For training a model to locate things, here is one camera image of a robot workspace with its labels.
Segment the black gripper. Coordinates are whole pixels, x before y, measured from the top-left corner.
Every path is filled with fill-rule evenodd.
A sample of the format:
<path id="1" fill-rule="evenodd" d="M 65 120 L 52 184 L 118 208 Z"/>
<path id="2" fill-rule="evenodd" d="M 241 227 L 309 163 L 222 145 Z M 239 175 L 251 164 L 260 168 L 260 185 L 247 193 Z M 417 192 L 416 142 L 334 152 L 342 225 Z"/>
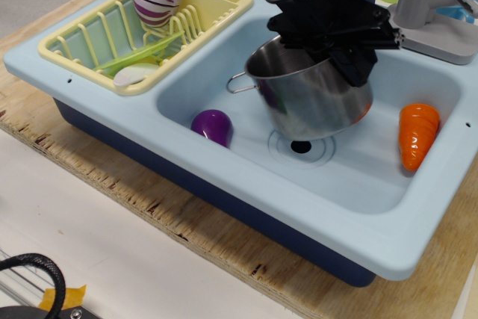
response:
<path id="1" fill-rule="evenodd" d="M 330 56 L 352 87 L 362 87 L 377 62 L 375 50 L 395 50 L 403 36 L 390 13 L 366 0 L 266 0 L 281 13 L 268 28 L 289 48 L 303 48 L 312 57 Z"/>

